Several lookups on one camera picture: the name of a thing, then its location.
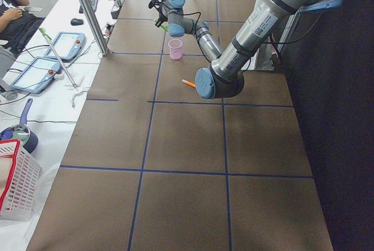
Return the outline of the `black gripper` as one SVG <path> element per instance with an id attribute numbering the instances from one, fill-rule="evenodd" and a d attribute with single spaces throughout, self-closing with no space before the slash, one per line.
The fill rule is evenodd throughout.
<path id="1" fill-rule="evenodd" d="M 163 11 L 159 11 L 158 13 L 158 20 L 164 22 L 167 22 L 167 15 Z"/>

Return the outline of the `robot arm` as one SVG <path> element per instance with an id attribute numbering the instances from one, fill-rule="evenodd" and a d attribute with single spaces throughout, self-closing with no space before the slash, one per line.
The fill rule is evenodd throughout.
<path id="1" fill-rule="evenodd" d="M 210 61 L 195 75 L 196 91 L 204 99 L 230 98 L 244 86 L 242 67 L 255 55 L 285 17 L 296 12 L 326 11 L 341 6 L 343 0 L 260 0 L 231 43 L 222 50 L 214 41 L 206 22 L 191 19 L 183 12 L 185 0 L 151 0 L 158 11 L 156 26 L 167 22 L 171 37 L 193 35 Z"/>

